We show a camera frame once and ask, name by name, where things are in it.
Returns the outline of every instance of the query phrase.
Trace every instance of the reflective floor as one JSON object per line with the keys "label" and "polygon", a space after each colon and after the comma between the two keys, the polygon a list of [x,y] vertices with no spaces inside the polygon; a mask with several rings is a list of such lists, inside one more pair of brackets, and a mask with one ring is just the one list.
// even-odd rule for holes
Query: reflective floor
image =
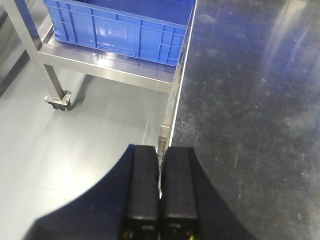
{"label": "reflective floor", "polygon": [[0,239],[81,195],[128,144],[157,144],[168,95],[57,70],[74,108],[54,110],[35,66],[23,55],[0,85]]}

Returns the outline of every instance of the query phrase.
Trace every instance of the metal shelf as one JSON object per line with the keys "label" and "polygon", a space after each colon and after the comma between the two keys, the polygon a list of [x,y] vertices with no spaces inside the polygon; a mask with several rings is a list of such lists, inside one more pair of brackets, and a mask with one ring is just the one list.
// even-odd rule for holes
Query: metal shelf
{"label": "metal shelf", "polygon": [[168,93],[175,67],[116,53],[58,42],[48,15],[39,28],[39,57],[44,64]]}
{"label": "metal shelf", "polygon": [[55,109],[67,110],[71,94],[61,87],[54,66],[169,93],[175,67],[58,42],[49,15],[37,29],[25,0],[3,0],[3,6],[47,84],[49,96],[45,101]]}

